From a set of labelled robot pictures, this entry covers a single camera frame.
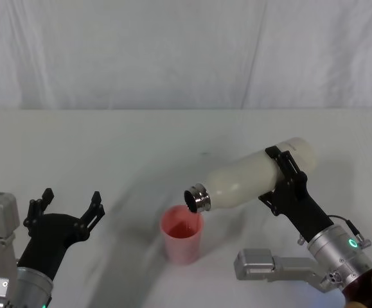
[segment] cable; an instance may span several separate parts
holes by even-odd
[[[344,217],[342,217],[342,216],[338,216],[338,215],[328,215],[328,217],[334,217],[334,218],[338,218],[338,219],[341,219],[341,220],[347,221],[346,218],[344,218]]]
[[[353,232],[354,236],[358,236],[360,235],[360,231],[355,227],[355,225],[348,219],[342,217],[342,216],[338,216],[338,215],[328,215],[328,217],[333,217],[333,218],[338,218],[338,219],[341,219],[341,220],[344,220],[347,224],[347,226],[350,228],[350,230]]]

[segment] pink cup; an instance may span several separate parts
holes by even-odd
[[[201,214],[190,212],[186,205],[176,205],[163,214],[160,229],[172,263],[186,265],[199,258],[203,229]]]

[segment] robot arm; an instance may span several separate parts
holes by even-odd
[[[44,214],[53,200],[51,189],[41,199],[31,200],[23,225],[31,237],[19,262],[13,240],[19,226],[17,204],[12,194],[0,192],[0,307],[42,308],[51,301],[53,280],[67,249],[86,241],[104,216],[99,192],[81,218],[65,214]]]
[[[280,151],[277,146],[265,149],[269,160],[275,162],[274,167],[278,168],[273,174],[277,176],[274,182],[274,189],[263,193],[259,199],[272,213],[277,216],[285,215],[300,233],[298,243],[308,243],[307,248],[313,255],[313,261],[308,258],[281,258],[272,256],[269,250],[244,249],[235,260],[235,272],[240,280],[303,280],[316,289],[327,292],[331,289],[342,290],[348,302],[358,302],[367,308],[372,308],[372,261],[363,252],[363,249],[371,246],[371,241],[364,239],[354,225],[345,219],[347,225],[355,235],[354,240],[340,225],[335,225],[307,192],[307,176],[302,172],[293,159],[289,150]],[[267,166],[271,168],[264,157],[252,159],[252,166]],[[222,172],[222,183],[228,182],[228,174],[239,185],[247,185],[249,177],[244,180],[238,179],[238,173],[246,173],[247,168],[239,170],[241,163],[237,162],[236,167],[229,167]],[[260,191],[263,185],[254,177],[253,191]],[[269,183],[270,177],[264,180]],[[216,194],[217,187],[211,184],[211,191]],[[225,200],[231,200],[227,187],[221,187]],[[216,198],[211,198],[210,191],[201,187],[192,187],[184,193],[185,201],[193,212],[199,209],[210,210],[214,206]],[[231,206],[238,204],[231,200]]]

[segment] white curtain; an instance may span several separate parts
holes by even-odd
[[[372,0],[0,0],[0,108],[372,107]]]

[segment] white table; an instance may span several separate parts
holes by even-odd
[[[0,112],[0,191],[28,200],[52,187],[48,211],[81,216],[100,190],[106,216],[72,246],[55,279],[52,308],[342,307],[302,282],[242,282],[241,248],[308,256],[296,229],[258,201],[204,215],[203,256],[167,264],[158,219],[207,170],[293,136],[314,145],[309,191],[330,214],[350,218],[372,240],[372,111]],[[28,236],[17,231],[15,250]],[[367,250],[372,257],[372,248]]]

